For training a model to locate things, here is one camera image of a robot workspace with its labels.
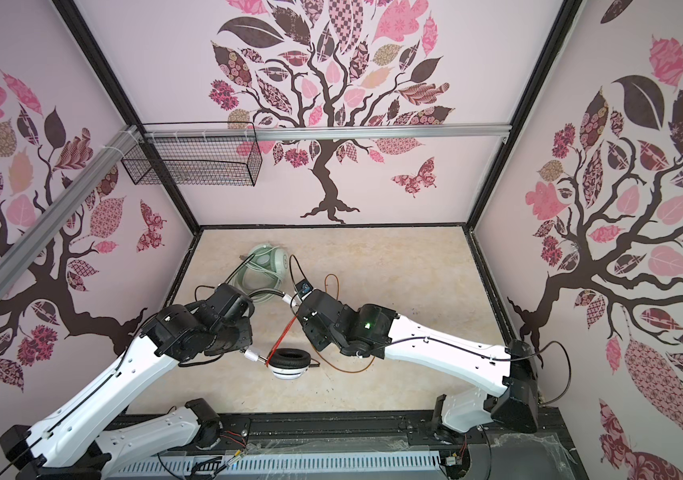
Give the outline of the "white black over-ear headphones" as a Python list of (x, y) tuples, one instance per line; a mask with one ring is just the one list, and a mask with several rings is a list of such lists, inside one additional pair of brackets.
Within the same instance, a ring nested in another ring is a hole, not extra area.
[[(298, 294), (286, 294), (275, 289), (257, 289), (248, 294), (250, 299), (255, 299), (257, 296), (270, 295), (279, 297), (291, 309), (293, 313), (297, 312), (299, 306)], [(283, 348), (282, 342), (285, 340), (287, 333), (291, 330), (293, 324), (297, 320), (293, 316), (286, 324), (281, 336), (275, 341), (271, 350), (263, 356), (252, 347), (247, 347), (242, 350), (244, 357), (252, 362), (260, 363), (265, 366), (276, 378), (280, 380), (295, 380), (303, 373), (309, 370), (312, 365), (311, 355), (305, 350), (295, 348)]]

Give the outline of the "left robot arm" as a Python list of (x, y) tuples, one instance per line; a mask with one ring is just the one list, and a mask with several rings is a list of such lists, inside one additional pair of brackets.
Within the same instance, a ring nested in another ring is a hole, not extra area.
[(219, 416), (193, 399), (163, 416), (110, 429), (110, 424), (156, 380), (197, 356), (220, 357), (252, 343), (252, 300), (221, 284), (213, 294), (174, 304), (143, 324), (127, 350), (69, 402), (31, 426), (15, 425), (0, 446), (18, 479), (106, 479), (122, 468), (177, 447), (213, 448)]

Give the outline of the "mint green over-ear headphones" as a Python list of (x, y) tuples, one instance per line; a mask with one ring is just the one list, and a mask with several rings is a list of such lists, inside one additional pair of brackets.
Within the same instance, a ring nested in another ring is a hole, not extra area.
[(231, 283), (245, 293), (256, 290), (281, 290), (287, 276), (288, 253), (281, 246), (260, 244), (253, 247), (242, 260)]

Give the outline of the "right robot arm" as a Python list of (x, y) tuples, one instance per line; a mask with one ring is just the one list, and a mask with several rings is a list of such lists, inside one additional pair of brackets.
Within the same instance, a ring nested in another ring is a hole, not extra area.
[(318, 289), (286, 294), (283, 301), (318, 351), (332, 344), (347, 357), (411, 362), (475, 386), (437, 399), (440, 428), (465, 433), (493, 422), (519, 433), (539, 430), (537, 366), (529, 344), (461, 339), (383, 306), (365, 304), (354, 310)]

